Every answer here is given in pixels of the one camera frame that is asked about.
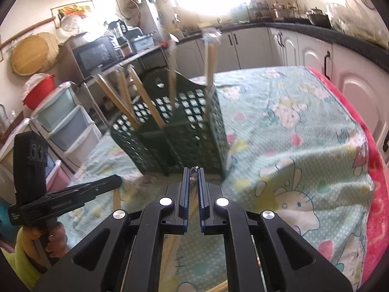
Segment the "left hand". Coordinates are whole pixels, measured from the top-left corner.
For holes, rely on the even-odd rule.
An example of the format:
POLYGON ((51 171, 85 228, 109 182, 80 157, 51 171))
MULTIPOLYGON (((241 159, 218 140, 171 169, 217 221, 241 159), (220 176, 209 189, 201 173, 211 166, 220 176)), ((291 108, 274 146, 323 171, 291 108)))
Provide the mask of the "left hand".
POLYGON ((68 253, 67 235, 63 224, 59 221, 52 228, 49 228, 48 231, 46 228, 25 225, 20 233, 22 248, 29 259, 33 260, 36 264, 44 266, 44 260, 34 243, 41 236, 46 237, 48 240, 44 250, 49 253, 51 258, 63 258, 68 253))

